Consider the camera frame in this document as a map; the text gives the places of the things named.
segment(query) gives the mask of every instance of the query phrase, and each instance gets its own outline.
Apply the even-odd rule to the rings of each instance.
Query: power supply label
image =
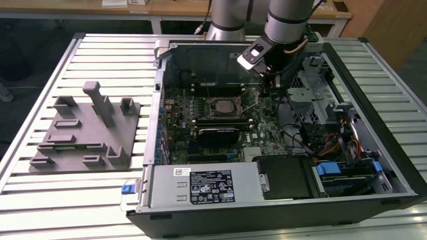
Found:
[[[195,205],[234,203],[232,171],[192,171],[190,173],[190,195],[190,202]]]

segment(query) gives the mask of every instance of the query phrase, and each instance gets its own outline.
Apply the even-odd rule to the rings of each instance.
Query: aluminum table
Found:
[[[122,185],[142,176],[151,94],[156,77],[155,41],[196,40],[191,35],[86,34],[72,39],[22,129],[0,162],[2,239],[144,240],[126,217]],[[370,43],[357,38],[329,38],[382,119],[427,179],[427,109]],[[142,104],[131,169],[118,172],[35,174],[30,159],[46,136],[60,95],[79,103],[86,81],[99,81],[112,102],[132,97]],[[347,99],[343,88],[337,88]],[[127,203],[136,205],[138,200]],[[186,239],[422,239],[427,231],[427,205],[394,210],[358,224],[231,233]]]

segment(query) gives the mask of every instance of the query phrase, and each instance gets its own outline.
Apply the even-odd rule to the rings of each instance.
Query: blue latch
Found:
[[[135,184],[123,185],[122,186],[122,194],[123,195],[135,194],[135,189],[136,189]]]
[[[383,171],[383,167],[378,161],[373,162],[377,173],[379,174]]]
[[[315,169],[318,170],[319,176],[325,174],[341,174],[341,167],[337,162],[323,162],[318,166],[315,166]]]

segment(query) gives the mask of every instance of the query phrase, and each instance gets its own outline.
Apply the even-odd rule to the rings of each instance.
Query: black cable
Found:
[[[281,126],[281,122],[279,122],[279,105],[281,105],[281,103],[282,103],[283,97],[285,97],[285,96],[282,96],[282,97],[279,98],[279,102],[278,102],[277,108],[275,108],[275,120],[277,120],[277,122],[278,122],[278,126],[281,127],[283,133],[305,148],[307,154],[315,155],[314,151],[309,148],[309,146],[307,146],[301,140],[298,140],[298,139],[283,129],[283,127]]]
[[[295,65],[295,63],[298,62],[298,59],[301,57],[301,53],[302,51],[299,51],[295,56],[294,56],[294,59],[293,59],[293,62],[285,66],[285,68],[281,70],[281,71],[277,71],[277,72],[273,72],[270,73],[270,76],[278,76],[281,74],[283,74],[287,70],[290,70],[290,68]]]
[[[282,128],[285,128],[286,126],[293,126],[294,128],[299,129],[302,126],[295,124],[295,123],[287,123],[282,126]]]
[[[321,6],[321,4],[322,4],[323,2],[326,3],[327,0],[321,0],[321,1],[318,2],[318,4],[314,6],[314,8],[313,8],[313,10],[311,10],[310,17],[314,15],[317,9],[319,8],[319,6]]]
[[[208,16],[210,16],[211,6],[212,6],[212,0],[208,0],[207,12],[206,12],[204,20],[203,20],[203,23],[195,29],[194,35],[198,35],[200,33],[203,27],[206,26],[206,23],[207,23],[207,20],[208,20]]]

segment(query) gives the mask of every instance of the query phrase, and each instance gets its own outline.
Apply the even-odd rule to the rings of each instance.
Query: white sticker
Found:
[[[174,168],[174,176],[190,176],[191,168]]]
[[[148,14],[148,11],[128,11],[130,14]]]

